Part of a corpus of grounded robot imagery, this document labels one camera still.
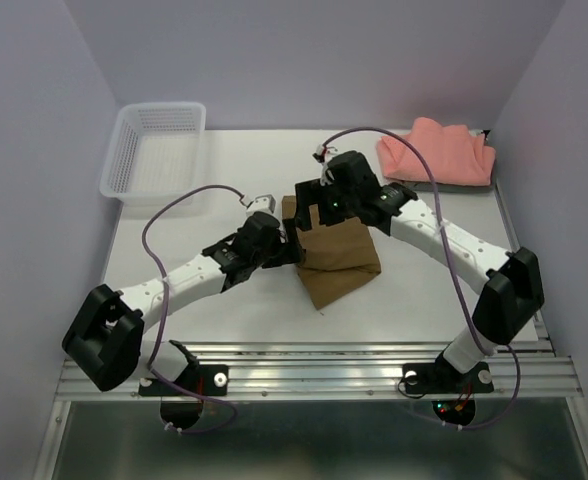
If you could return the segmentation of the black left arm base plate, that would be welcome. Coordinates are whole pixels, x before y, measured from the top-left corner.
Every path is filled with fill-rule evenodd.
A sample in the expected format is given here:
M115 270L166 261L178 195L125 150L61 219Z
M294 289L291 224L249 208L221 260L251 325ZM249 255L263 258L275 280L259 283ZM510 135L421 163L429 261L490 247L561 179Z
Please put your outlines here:
M229 367L225 364L201 364L187 368L173 383L178 387L208 397L225 397L228 392ZM138 394L142 397L177 397L181 392L158 378L143 378Z

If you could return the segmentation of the pink skirt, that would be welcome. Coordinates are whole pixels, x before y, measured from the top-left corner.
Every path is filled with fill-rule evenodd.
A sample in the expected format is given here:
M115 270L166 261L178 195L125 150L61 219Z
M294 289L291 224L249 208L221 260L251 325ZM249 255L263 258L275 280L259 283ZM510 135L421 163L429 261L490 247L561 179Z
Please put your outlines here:
M465 125L443 126L420 117L400 142L391 136L381 137L376 145L379 165L388 179L427 182L429 177L414 147L424 158L435 181L443 185L488 187L496 159L483 133L473 135Z

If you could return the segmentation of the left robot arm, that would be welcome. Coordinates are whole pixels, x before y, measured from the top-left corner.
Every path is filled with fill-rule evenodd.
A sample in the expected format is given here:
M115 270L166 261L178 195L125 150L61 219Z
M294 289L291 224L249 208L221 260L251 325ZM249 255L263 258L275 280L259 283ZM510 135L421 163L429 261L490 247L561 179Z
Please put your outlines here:
M255 212L236 232L168 273L121 290L105 284L92 289L62 348L102 392L148 370L173 393L187 393L196 384L197 357L178 341L149 341L145 334L191 303L247 281L259 268L302 258L294 220Z

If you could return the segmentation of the grey pleated skirt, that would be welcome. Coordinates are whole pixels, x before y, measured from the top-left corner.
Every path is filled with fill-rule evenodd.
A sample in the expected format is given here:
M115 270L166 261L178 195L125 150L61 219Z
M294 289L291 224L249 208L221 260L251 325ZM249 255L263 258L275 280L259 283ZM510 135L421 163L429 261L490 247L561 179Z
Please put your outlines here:
M407 181L402 180L401 184L408 187L409 189L417 192L432 192L433 185L427 182L416 182L416 181ZM495 185L490 183L487 186L469 186L469 185L454 185L454 184L445 184L445 183L437 183L437 188L440 194L447 193L447 194L462 194L462 195L480 195L489 193L494 190Z

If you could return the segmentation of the olive brown skirt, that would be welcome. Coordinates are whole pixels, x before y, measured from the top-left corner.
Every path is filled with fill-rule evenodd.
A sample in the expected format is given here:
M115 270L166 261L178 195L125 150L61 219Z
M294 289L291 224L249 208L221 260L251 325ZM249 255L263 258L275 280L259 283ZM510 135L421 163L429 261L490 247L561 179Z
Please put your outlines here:
M309 212L312 229L297 231L305 251L297 274L313 306L321 310L365 286L382 268L370 231L360 220L323 226L318 207Z

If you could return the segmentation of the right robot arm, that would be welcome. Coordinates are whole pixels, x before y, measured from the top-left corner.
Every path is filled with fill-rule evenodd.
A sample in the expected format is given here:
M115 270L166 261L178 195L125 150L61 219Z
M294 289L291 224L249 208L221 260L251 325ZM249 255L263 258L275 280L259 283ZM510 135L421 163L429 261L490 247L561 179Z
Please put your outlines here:
M539 261L525 247L511 252L443 219L440 205L428 205L406 186L379 183L365 156L348 151L329 161L321 178L295 186L296 226L337 225L357 218L368 227L407 243L448 268L455 285L466 283L478 296L467 311L467 328L434 366L437 384L456 390L496 347L509 345L545 302Z

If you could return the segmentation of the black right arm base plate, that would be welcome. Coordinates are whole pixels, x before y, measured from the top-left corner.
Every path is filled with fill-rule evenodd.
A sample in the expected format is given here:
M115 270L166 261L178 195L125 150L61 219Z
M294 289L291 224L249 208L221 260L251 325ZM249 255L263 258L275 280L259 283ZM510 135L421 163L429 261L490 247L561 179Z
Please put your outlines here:
M410 395L446 395L466 393L489 394L494 391L489 365L478 363L467 373L460 373L449 364L406 363L402 379Z

